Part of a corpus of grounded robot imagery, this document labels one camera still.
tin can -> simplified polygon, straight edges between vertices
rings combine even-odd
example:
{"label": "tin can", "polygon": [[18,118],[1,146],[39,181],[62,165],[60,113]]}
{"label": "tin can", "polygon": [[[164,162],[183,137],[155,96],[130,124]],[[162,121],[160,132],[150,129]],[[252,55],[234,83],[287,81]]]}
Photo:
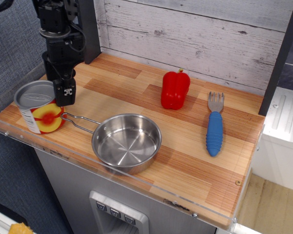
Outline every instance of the tin can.
{"label": "tin can", "polygon": [[22,86],[14,94],[28,129],[37,134],[50,133],[60,128],[65,120],[64,107],[56,105],[53,82],[37,80]]}

can label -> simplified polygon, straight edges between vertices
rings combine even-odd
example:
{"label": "can label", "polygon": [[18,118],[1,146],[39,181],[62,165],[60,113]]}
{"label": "can label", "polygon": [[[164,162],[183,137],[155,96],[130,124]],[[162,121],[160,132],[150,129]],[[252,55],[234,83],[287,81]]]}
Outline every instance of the can label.
{"label": "can label", "polygon": [[37,134],[53,132],[65,122],[61,118],[61,114],[65,112],[65,109],[57,106],[55,100],[45,106],[28,111],[20,110],[20,112],[28,129]]}
{"label": "can label", "polygon": [[26,125],[27,125],[28,129],[30,131],[32,131],[33,133],[41,134],[41,132],[39,130],[39,127],[36,124],[34,116],[31,113],[31,111],[30,110],[29,111],[20,110],[20,112],[21,112],[21,115],[23,116],[23,118],[24,118],[24,120],[26,122]]}

wood plank wall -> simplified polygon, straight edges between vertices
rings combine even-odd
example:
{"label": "wood plank wall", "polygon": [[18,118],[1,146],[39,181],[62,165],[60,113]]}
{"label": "wood plank wall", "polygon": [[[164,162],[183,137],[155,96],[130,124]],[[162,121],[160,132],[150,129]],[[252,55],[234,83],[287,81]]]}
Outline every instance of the wood plank wall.
{"label": "wood plank wall", "polygon": [[94,0],[102,52],[264,95],[293,0]]}

button panel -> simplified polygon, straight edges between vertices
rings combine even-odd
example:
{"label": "button panel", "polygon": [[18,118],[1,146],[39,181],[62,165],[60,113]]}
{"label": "button panel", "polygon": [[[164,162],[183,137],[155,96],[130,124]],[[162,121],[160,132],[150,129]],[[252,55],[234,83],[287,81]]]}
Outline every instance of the button panel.
{"label": "button panel", "polygon": [[[128,226],[132,225],[139,234],[149,234],[149,219],[145,214],[96,191],[90,192],[89,199],[98,226],[117,218]],[[110,233],[108,225],[101,225],[100,228],[100,233]]]}

gray cabinet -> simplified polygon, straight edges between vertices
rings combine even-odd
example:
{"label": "gray cabinet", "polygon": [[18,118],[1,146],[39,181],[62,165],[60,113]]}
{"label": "gray cabinet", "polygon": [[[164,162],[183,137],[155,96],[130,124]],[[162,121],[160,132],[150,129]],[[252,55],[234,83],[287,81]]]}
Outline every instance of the gray cabinet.
{"label": "gray cabinet", "polygon": [[212,225],[161,201],[147,197],[57,156],[40,150],[36,152],[74,234],[98,234],[100,230],[103,230],[99,228],[103,225],[102,219],[94,215],[90,204],[91,191],[96,191],[146,215],[150,234],[215,233],[216,228]]}

